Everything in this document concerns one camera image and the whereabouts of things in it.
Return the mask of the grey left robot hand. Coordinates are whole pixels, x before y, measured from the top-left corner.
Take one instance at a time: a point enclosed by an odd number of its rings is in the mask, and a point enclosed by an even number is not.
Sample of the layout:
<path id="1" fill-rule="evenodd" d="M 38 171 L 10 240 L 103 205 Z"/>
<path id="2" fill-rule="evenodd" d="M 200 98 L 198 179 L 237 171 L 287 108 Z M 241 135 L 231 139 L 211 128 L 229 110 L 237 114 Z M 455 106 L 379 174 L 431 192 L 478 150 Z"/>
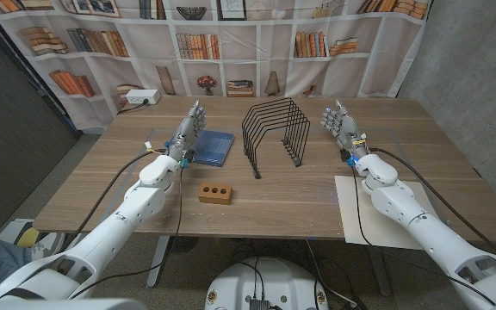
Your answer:
<path id="1" fill-rule="evenodd" d="M 196 100 L 170 140 L 167 156 L 179 161 L 192 149 L 199 133 L 206 125 L 206 112 Z"/>

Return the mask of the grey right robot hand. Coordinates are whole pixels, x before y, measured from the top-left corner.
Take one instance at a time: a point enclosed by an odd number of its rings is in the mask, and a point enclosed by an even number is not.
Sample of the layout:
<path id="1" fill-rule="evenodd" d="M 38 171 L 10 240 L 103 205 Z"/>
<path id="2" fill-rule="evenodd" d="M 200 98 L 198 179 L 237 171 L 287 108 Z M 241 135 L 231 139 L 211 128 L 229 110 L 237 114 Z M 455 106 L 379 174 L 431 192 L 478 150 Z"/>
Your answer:
<path id="1" fill-rule="evenodd" d="M 349 166 L 354 166 L 360 158 L 369 154 L 366 135 L 358 129 L 340 99 L 336 100 L 335 108 L 325 109 L 320 124 L 332 134 L 340 147 L 342 161 Z"/>

